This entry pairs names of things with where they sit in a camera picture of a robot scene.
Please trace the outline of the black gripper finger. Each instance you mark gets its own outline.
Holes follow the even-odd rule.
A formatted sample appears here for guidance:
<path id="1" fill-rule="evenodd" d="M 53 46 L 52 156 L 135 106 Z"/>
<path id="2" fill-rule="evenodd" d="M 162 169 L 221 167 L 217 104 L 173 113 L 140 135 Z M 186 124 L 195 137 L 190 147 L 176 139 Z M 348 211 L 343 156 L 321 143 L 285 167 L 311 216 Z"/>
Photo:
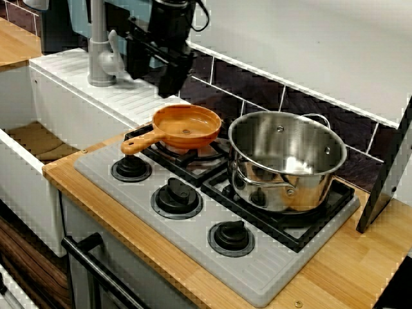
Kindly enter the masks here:
<path id="1" fill-rule="evenodd" d="M 185 80 L 189 76 L 192 63 L 176 65 L 169 63 L 166 65 L 164 74 L 160 78 L 159 95 L 168 98 L 176 95 L 182 88 Z"/>
<path id="2" fill-rule="evenodd" d="M 126 37 L 126 41 L 126 71 L 132 79 L 139 79 L 149 73 L 151 56 L 144 41 L 130 35 Z"/>

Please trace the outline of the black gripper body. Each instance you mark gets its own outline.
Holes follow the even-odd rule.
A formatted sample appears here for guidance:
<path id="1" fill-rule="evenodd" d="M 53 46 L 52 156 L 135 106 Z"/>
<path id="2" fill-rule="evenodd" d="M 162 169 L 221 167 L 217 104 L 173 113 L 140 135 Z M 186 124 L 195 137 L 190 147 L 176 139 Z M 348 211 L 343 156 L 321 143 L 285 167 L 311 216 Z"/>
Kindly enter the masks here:
<path id="1" fill-rule="evenodd" d="M 195 1 L 153 1 L 147 28 L 142 28 L 139 20 L 131 16 L 127 19 L 127 36 L 144 41 L 151 58 L 166 65 L 193 63 L 194 52 L 186 40 L 195 6 Z"/>

